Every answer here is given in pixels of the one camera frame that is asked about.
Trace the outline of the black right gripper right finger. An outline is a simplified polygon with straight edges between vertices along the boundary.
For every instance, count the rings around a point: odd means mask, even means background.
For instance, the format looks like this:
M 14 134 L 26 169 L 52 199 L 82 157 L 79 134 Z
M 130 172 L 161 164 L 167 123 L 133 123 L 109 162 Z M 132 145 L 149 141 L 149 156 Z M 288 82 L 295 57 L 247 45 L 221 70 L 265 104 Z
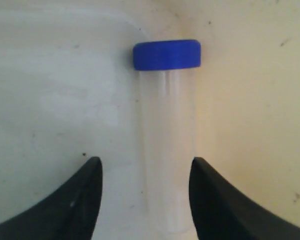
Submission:
M 252 201 L 201 157 L 192 161 L 188 192 L 200 240 L 300 240 L 300 227 Z

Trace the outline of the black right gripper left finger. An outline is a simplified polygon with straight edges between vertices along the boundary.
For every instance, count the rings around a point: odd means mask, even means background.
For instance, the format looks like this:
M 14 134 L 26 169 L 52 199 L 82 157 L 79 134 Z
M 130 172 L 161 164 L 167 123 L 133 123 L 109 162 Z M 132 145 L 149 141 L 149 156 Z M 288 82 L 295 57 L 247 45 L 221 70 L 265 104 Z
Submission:
M 91 157 L 52 194 L 0 223 L 0 240 L 90 240 L 102 192 L 102 162 Z

